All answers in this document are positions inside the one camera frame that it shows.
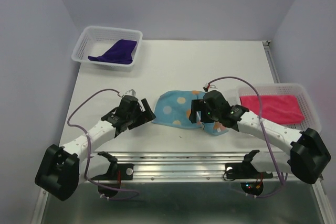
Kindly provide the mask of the light blue towel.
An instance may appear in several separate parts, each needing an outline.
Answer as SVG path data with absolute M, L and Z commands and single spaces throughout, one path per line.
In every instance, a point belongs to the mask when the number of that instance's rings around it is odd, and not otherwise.
M 220 136 L 228 132 L 228 129 L 218 122 L 203 123 L 200 121 L 201 114 L 198 112 L 196 123 L 189 120 L 192 100 L 203 98 L 203 91 L 173 90 L 162 94 L 155 105 L 154 124 L 175 127 L 179 129 L 194 130 L 202 129 L 209 135 Z

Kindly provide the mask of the pink towel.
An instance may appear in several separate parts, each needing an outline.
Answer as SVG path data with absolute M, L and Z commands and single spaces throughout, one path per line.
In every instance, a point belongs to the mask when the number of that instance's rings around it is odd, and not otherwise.
M 262 118 L 281 125 L 300 124 L 305 120 L 294 95 L 261 95 Z

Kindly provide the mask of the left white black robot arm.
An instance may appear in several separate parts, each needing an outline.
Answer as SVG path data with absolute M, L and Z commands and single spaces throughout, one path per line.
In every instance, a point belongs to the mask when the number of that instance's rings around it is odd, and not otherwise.
M 121 133 L 132 130 L 156 118 L 146 99 L 124 95 L 119 106 L 112 109 L 90 130 L 71 142 L 49 146 L 35 176 L 35 184 L 61 201 L 67 200 L 77 187 L 95 177 L 116 180 L 114 194 L 121 188 L 122 177 L 128 177 L 129 166 L 119 166 L 115 156 L 106 151 L 94 151 Z

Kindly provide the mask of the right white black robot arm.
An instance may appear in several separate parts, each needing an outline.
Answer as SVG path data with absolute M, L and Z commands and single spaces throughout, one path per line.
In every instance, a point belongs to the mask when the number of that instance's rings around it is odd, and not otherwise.
M 276 172 L 293 174 L 307 184 L 314 184 L 331 160 L 319 133 L 311 128 L 304 131 L 290 129 L 262 119 L 248 108 L 230 105 L 218 91 L 210 91 L 203 98 L 192 100 L 191 123 L 218 122 L 233 129 L 264 140 L 268 148 L 275 146 L 280 153 L 252 150 L 240 163 L 228 164 L 228 179 L 253 179 L 259 174 Z

